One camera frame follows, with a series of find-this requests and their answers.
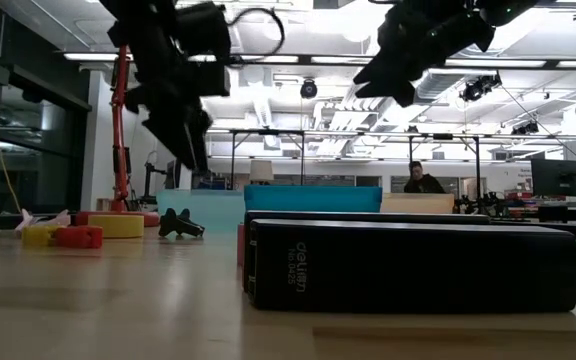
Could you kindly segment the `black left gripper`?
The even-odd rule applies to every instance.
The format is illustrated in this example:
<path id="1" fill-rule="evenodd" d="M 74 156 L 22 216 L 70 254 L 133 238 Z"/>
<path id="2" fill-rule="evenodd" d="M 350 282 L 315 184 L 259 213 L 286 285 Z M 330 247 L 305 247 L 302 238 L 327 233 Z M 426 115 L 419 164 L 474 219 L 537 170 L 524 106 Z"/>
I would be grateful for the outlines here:
<path id="1" fill-rule="evenodd" d="M 126 91 L 125 108 L 138 113 L 145 107 L 150 113 L 142 125 L 186 168 L 207 170 L 205 137 L 213 121 L 201 98 L 229 95 L 231 56 L 193 61 L 177 51 L 131 52 L 138 86 Z"/>

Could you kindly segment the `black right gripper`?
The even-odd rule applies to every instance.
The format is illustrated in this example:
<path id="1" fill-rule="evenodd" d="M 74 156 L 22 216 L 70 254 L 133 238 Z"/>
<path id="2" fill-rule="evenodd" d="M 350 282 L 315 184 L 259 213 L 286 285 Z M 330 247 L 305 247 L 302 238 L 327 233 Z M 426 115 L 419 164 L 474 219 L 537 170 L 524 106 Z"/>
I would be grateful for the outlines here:
<path id="1" fill-rule="evenodd" d="M 413 80 L 471 45 L 485 52 L 494 35 L 495 27 L 463 1 L 397 1 L 380 26 L 380 52 L 353 78 L 355 84 L 368 83 L 355 96 L 391 97 L 408 107 L 415 97 L 411 83 L 377 81 Z"/>

